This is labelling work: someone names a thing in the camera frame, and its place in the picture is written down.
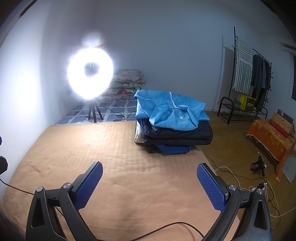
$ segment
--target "light blue jacket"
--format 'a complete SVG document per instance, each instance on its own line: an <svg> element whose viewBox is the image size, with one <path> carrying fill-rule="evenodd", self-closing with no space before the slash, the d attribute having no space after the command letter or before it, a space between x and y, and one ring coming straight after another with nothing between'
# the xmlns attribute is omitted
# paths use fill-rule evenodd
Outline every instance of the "light blue jacket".
<svg viewBox="0 0 296 241"><path fill-rule="evenodd" d="M137 119L149 119L151 125L179 131L197 128L198 121L209 121L205 103L171 92L137 90Z"/></svg>

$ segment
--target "yellow box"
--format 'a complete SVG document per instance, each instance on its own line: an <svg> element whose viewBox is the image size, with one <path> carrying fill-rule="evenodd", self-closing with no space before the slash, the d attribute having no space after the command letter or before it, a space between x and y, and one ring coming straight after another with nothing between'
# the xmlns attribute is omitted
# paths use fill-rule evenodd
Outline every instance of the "yellow box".
<svg viewBox="0 0 296 241"><path fill-rule="evenodd" d="M239 101L241 103L240 108L242 110L253 111L256 99L249 97L247 95L241 94Z"/></svg>

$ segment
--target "tripod stand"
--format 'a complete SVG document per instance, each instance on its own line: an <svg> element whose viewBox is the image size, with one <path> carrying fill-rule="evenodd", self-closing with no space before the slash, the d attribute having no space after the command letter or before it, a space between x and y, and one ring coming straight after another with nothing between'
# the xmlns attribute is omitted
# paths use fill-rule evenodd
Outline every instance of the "tripod stand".
<svg viewBox="0 0 296 241"><path fill-rule="evenodd" d="M90 66L91 66L90 76L92 77L93 67L97 63L89 62L88 64L90 64ZM89 115L88 115L88 120L90 120L90 118L91 118L91 111L92 111L93 112L93 117L94 117L94 123L96 123L96 109L98 110L98 113L99 113L101 119L103 120L103 116L102 116L102 114L100 112L100 109L99 109L99 106L98 106L97 102L95 100L90 100L89 101Z"/></svg>
<svg viewBox="0 0 296 241"><path fill-rule="evenodd" d="M103 116L102 116L102 114L100 112L100 109L99 109L98 104L96 103L96 101L90 100L90 102L89 102L89 115L88 115L88 119L90 120L90 118L91 118L91 111L92 111L93 112L93 117L94 117L94 123L96 123L96 109L95 108L98 110L98 113L99 113L101 119L103 120Z"/></svg>

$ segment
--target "white cable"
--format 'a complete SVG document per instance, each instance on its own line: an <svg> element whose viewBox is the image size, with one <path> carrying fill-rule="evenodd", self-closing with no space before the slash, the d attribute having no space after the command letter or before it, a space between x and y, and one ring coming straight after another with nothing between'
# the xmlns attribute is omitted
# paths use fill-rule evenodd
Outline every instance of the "white cable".
<svg viewBox="0 0 296 241"><path fill-rule="evenodd" d="M277 217L279 217L279 216L277 216L277 213L279 212L278 211L278 209L279 209L279 203L277 202L277 199L276 199L276 194L274 193L274 190L273 190L273 188L272 188L272 185L270 184L270 182L267 180L267 178L266 178L266 181L268 182L268 184L270 185L270 189L272 190L272 193L273 193L273 195L274 195L274 198L275 198L275 200L276 200L276 205L277 205L277 209L276 209L276 215L275 216L273 216L273 215L271 215L270 214L270 216L272 216L272 217L274 217L274 219L273 220L271 220L271 222L272 221L274 221Z"/></svg>
<svg viewBox="0 0 296 241"><path fill-rule="evenodd" d="M276 219L276 218L279 218L279 217L281 217L281 216L284 216L285 214L291 212L291 211L294 210L294 209L296 209L296 207L292 208L290 211L288 211L288 212L286 212L286 213L284 213L284 214L282 214L282 215L280 215L280 216L273 216L273 215L270 215L270 216L272 216L272 217L274 217L274 218Z"/></svg>
<svg viewBox="0 0 296 241"><path fill-rule="evenodd" d="M219 167L218 169L216 169L215 171L217 171L217 170L219 170L220 168L227 168L230 172L231 172L231 174L234 176L234 178L237 180L237 183L238 183L238 185L239 185L239 189L241 190L241 188L240 188L240 184L239 184L239 180L236 178L236 176L232 173L232 171L228 168L228 167L225 167L225 166L223 166L223 167Z"/></svg>
<svg viewBox="0 0 296 241"><path fill-rule="evenodd" d="M255 187L250 186L250 187L248 188L249 192L252 192L253 190L250 191L250 188L255 188Z"/></svg>

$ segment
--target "zipper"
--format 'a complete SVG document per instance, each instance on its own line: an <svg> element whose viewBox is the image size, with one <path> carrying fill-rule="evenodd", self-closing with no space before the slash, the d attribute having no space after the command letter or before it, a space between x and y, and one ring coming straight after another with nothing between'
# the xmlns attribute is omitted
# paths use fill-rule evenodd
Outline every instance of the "zipper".
<svg viewBox="0 0 296 241"><path fill-rule="evenodd" d="M173 103L173 109L177 109L178 107L175 105L175 102L173 100L173 96L172 96L172 92L169 92L170 93L170 100L172 101Z"/></svg>

